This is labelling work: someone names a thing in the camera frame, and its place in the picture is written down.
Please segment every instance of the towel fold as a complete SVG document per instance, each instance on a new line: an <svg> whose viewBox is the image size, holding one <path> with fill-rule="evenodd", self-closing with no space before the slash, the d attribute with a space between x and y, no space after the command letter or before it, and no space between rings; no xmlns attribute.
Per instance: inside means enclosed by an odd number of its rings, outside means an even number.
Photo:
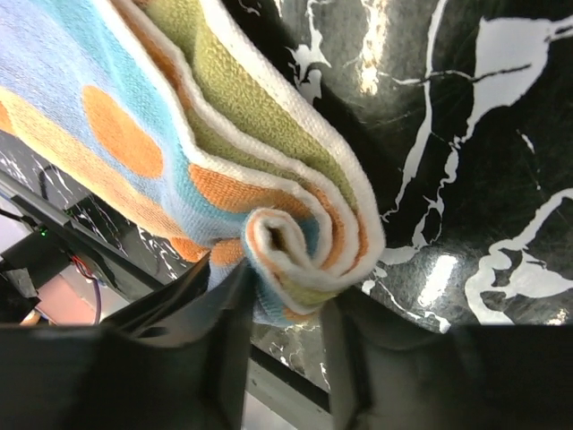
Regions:
<svg viewBox="0 0 573 430"><path fill-rule="evenodd" d="M185 259L210 251L210 288L246 256L256 320L285 326L372 270L354 153L219 0L6 3L0 128Z"/></svg>

